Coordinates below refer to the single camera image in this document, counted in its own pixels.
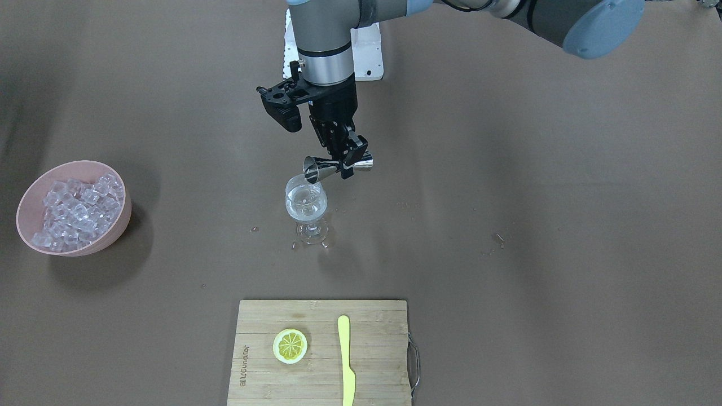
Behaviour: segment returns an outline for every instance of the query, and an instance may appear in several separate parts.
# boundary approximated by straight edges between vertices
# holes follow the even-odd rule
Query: knife
[[[341,367],[344,373],[344,406],[352,406],[356,394],[356,374],[349,364],[351,347],[351,322],[346,315],[339,317],[339,342],[341,344]]]

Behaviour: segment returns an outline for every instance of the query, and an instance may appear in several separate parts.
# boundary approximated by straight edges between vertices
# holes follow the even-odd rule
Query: bamboo cutting board
[[[410,406],[406,301],[241,301],[228,406],[341,406],[342,314],[351,320],[354,406]],[[298,329],[308,340],[296,364],[274,357],[283,329]]]

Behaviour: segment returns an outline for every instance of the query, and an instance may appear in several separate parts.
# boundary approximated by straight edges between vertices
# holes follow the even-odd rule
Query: white mounting plate
[[[291,77],[291,61],[298,60],[296,37],[293,34],[291,13],[286,10],[286,46],[283,52],[283,78]],[[381,55],[381,31],[378,23],[369,27],[351,30],[351,47],[354,53],[354,70],[357,81],[381,80],[383,78],[383,56]]]

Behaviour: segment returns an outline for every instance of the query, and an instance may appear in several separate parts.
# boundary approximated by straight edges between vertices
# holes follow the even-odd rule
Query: pink bowl
[[[95,183],[99,176],[105,175],[108,172],[118,178],[118,182],[121,183],[123,190],[126,192],[126,197],[123,200],[121,215],[116,218],[116,221],[110,226],[105,234],[93,241],[91,244],[75,251],[52,252],[48,249],[31,244],[30,240],[32,239],[32,236],[43,229],[43,216],[45,214],[43,199],[46,194],[48,194],[48,191],[54,181],[65,182],[70,178],[75,178],[85,183]],[[104,163],[95,162],[94,160],[77,160],[74,162],[64,163],[63,165],[50,169],[33,182],[32,185],[30,185],[30,188],[28,188],[22,196],[20,204],[17,207],[15,224],[17,226],[17,232],[20,234],[20,238],[22,238],[27,246],[37,252],[59,256],[81,256],[98,252],[115,242],[126,230],[126,227],[128,227],[128,221],[130,221],[130,219],[131,198],[128,195],[128,189],[126,188],[121,176],[118,175],[118,173],[110,166]]]

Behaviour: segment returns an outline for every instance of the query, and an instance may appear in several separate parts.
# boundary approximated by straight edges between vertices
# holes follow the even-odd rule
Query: lemon slice
[[[273,341],[273,354],[283,363],[296,363],[306,355],[308,341],[302,332],[285,329],[276,335]]]

